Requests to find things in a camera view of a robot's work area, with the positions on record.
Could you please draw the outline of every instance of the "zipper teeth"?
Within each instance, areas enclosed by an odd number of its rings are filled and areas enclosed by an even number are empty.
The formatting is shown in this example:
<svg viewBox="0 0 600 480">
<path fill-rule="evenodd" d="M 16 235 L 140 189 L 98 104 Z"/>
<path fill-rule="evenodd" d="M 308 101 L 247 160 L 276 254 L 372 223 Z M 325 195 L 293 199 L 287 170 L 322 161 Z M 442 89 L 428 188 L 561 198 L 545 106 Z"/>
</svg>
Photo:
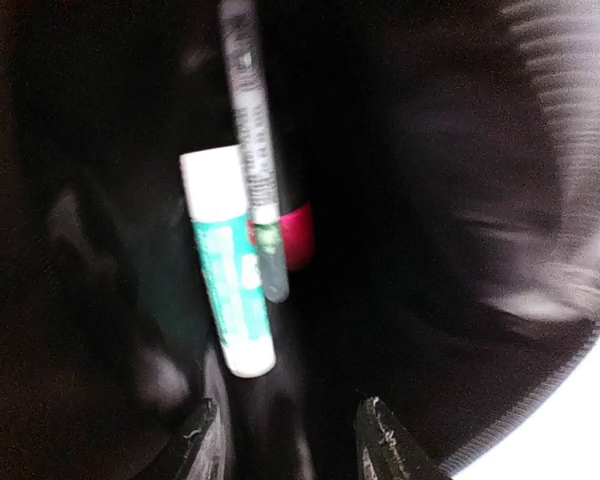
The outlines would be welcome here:
<svg viewBox="0 0 600 480">
<path fill-rule="evenodd" d="M 600 336 L 600 289 L 583 284 L 586 278 L 575 278 L 573 283 L 562 278 L 568 277 L 567 266 L 577 257 L 577 239 L 592 238 L 600 227 L 599 189 L 594 188 L 600 182 L 600 0 L 506 3 L 501 14 L 526 57 L 526 70 L 568 184 L 563 199 L 566 226 L 556 249 L 564 255 L 558 268 L 565 275 L 560 274 L 558 280 L 566 283 L 570 303 L 591 312 L 596 321 L 584 344 L 565 364 L 440 464 L 448 475 L 473 463 L 521 425 L 566 380 Z M 596 305 L 591 304 L 592 297 Z"/>
</svg>

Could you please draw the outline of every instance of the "black bag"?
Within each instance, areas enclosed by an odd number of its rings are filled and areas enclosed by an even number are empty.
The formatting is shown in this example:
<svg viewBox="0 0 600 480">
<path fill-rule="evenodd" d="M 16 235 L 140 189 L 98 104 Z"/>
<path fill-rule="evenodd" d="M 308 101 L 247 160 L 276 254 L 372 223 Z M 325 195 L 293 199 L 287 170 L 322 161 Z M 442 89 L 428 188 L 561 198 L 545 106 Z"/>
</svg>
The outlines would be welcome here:
<svg viewBox="0 0 600 480">
<path fill-rule="evenodd" d="M 315 220 L 271 313 L 313 466 L 449 478 L 600 332 L 600 0 L 259 8 L 277 153 L 303 167 L 282 203 L 302 186 Z M 213 1 L 0 3 L 0 478 L 224 474 L 177 162 L 235 142 L 221 57 Z M 184 404 L 134 404 L 139 344 Z M 237 442 L 245 476 L 284 473 L 292 433 L 264 436 Z"/>
</svg>

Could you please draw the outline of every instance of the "white cap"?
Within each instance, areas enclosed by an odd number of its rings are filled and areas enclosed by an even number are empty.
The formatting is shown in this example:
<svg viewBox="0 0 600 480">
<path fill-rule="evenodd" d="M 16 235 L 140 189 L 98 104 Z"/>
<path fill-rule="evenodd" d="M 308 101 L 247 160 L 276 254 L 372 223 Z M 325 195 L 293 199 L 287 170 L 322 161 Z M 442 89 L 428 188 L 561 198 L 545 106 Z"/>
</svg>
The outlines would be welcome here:
<svg viewBox="0 0 600 480">
<path fill-rule="evenodd" d="M 276 364 L 270 335 L 239 344 L 222 345 L 227 367 L 236 377 L 255 378 L 269 373 Z"/>
<path fill-rule="evenodd" d="M 248 209 L 240 147 L 213 148 L 180 156 L 189 213 L 194 221 L 222 222 Z"/>
</svg>

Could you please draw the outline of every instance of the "lip balm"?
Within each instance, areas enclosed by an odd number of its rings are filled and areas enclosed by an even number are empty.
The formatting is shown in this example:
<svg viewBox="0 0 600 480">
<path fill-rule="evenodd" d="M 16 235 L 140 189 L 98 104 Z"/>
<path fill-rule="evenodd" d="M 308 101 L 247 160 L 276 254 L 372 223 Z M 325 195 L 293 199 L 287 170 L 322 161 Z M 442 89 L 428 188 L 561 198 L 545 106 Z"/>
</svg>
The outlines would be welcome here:
<svg viewBox="0 0 600 480">
<path fill-rule="evenodd" d="M 225 361 L 238 377 L 259 377 L 275 366 L 276 355 L 249 239 L 240 148 L 187 153 L 180 168 Z"/>
<path fill-rule="evenodd" d="M 264 292 L 270 301 L 282 302 L 289 295 L 289 279 L 255 3 L 223 0 L 219 13 Z"/>
</svg>

